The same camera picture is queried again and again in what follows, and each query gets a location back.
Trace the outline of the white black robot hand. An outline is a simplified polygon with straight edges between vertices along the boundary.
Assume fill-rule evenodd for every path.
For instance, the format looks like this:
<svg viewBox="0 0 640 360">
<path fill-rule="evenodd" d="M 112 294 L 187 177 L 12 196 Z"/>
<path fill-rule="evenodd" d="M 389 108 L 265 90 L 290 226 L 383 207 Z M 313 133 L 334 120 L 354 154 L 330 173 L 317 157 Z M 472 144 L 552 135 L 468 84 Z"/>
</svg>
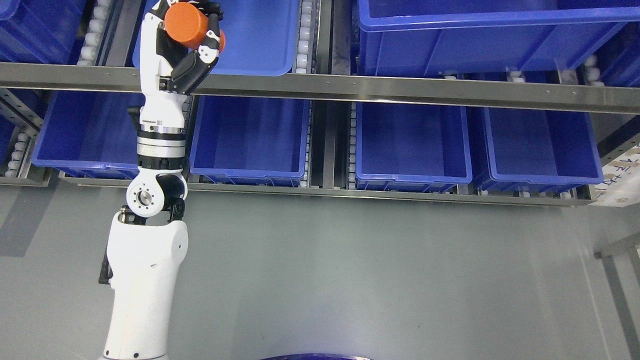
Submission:
<svg viewBox="0 0 640 360">
<path fill-rule="evenodd" d="M 169 7 L 186 0 L 158 0 L 144 14 L 139 44 L 139 71 L 145 102 L 140 109 L 140 132 L 180 133 L 185 128 L 183 104 L 210 74 L 224 48 L 220 28 L 224 18 L 208 16 L 209 30 L 195 49 L 169 37 L 164 17 Z"/>
</svg>

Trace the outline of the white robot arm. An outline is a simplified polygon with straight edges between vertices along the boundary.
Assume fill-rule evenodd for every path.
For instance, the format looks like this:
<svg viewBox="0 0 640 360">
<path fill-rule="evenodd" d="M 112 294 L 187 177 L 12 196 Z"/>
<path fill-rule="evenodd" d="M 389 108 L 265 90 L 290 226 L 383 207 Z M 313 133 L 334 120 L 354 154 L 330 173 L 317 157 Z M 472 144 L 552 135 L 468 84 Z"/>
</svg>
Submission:
<svg viewBox="0 0 640 360">
<path fill-rule="evenodd" d="M 105 281 L 114 290 L 102 360 L 167 360 L 179 268 L 189 248 L 183 221 L 185 128 L 142 123 L 138 174 L 112 217 Z"/>
</svg>

